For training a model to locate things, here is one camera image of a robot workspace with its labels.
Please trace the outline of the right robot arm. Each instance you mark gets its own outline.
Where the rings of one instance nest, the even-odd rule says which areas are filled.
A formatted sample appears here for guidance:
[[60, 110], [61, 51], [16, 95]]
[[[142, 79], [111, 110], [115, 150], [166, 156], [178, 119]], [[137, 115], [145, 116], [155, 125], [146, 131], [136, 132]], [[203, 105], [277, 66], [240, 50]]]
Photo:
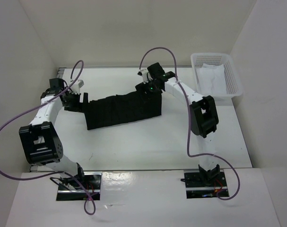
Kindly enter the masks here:
[[200, 149], [200, 153], [196, 155], [201, 157], [198, 165], [199, 181], [204, 186], [211, 185], [220, 172], [218, 162], [211, 158], [215, 153], [212, 142], [219, 123], [214, 98], [195, 92], [178, 79], [176, 72], [165, 72], [158, 62], [146, 69], [139, 69], [138, 75], [142, 77], [142, 82], [136, 88], [146, 94], [164, 91], [186, 104], [189, 118], [188, 137], [194, 134]]

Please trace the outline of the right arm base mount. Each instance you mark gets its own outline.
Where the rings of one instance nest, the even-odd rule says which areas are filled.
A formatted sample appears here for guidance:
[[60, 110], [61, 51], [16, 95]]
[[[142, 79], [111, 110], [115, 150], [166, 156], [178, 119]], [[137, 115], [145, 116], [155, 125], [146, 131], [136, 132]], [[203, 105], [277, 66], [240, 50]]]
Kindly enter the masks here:
[[220, 197], [229, 197], [225, 173], [223, 171], [208, 183], [204, 183], [200, 179], [198, 171], [185, 171], [181, 182], [185, 184], [187, 199], [216, 198], [217, 193]]

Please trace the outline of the black pleated skirt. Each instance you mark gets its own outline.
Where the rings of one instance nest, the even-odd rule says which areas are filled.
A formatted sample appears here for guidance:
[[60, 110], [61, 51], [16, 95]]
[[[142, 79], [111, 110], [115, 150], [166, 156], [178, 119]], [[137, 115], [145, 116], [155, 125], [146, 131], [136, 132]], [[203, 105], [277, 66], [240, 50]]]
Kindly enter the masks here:
[[142, 121], [162, 114], [162, 95], [133, 91], [109, 96], [84, 104], [83, 113], [88, 130]]

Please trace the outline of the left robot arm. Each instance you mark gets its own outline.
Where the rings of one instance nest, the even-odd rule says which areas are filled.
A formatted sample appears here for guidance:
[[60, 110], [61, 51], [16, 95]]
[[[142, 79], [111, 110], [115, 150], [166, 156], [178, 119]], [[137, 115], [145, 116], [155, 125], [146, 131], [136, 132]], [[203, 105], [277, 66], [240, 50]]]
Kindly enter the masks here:
[[79, 163], [64, 155], [62, 142], [55, 130], [55, 122], [62, 108], [79, 111], [80, 79], [69, 83], [61, 78], [49, 80], [50, 87], [41, 95], [41, 105], [29, 125], [20, 127], [19, 136], [28, 163], [45, 166], [61, 175], [65, 185], [80, 189], [86, 184], [84, 171]]

